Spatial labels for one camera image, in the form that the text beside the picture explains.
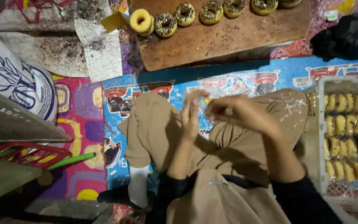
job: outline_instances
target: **colorful floor mat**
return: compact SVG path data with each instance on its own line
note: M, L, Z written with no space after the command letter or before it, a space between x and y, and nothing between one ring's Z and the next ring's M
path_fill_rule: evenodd
M117 125L128 115L132 101L144 92L154 92L167 99L178 110L183 107L186 91L207 89L219 96L263 95L282 88L303 90L327 75L358 75L358 61L334 59L328 63L317 57L287 58L248 63L165 69L124 75L103 82L105 114L105 151L108 188L129 183L128 164L124 158L127 140ZM201 132L211 124L199 117ZM151 175L150 190L155 190Z
M96 157L68 165L41 197L96 200L106 190L102 84L91 84L87 78L53 78L58 95L57 124L73 141L50 145L67 149L73 156L95 152Z

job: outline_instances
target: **red plastic basket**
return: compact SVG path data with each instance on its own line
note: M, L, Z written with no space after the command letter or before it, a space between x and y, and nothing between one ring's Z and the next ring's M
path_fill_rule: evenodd
M12 147L17 147L17 149L9 154L3 153L3 151L9 150ZM69 151L61 148L38 145L36 143L26 141L16 141L0 145L0 153L0 160L31 167L39 167L41 169L46 169L71 154ZM52 158L44 163L40 162L40 160L46 158L47 156L55 156L55 158Z

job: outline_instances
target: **hand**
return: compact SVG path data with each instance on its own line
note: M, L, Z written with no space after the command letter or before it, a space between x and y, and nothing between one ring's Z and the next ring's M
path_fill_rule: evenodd
M245 95L213 99L205 114L210 120L240 125L262 134L280 130L278 122Z
M200 102L198 97L207 97L209 93L205 90L196 90L186 95L185 106L181 110L182 138L194 142L196 140L198 124L198 108Z

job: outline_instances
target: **green handle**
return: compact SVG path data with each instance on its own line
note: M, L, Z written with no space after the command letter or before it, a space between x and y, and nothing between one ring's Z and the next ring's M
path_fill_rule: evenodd
M51 169L61 167L61 166L67 165L67 164L75 163L75 162L78 162L78 161L88 160L88 159L91 159L91 158L93 158L95 156L96 156L96 153L91 152L91 153L87 153L87 154L84 154L84 155L78 155L78 156L70 157L70 158L67 158L67 159L64 159L64 160L61 160L61 161L55 163L54 165L48 167L47 169L51 170Z

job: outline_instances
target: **white sock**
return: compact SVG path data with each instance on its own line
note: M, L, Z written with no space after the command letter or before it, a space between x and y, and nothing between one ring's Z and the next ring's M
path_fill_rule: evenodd
M147 207L147 176L149 165L143 168L135 168L129 166L130 183L128 185L129 199L135 205L145 208Z

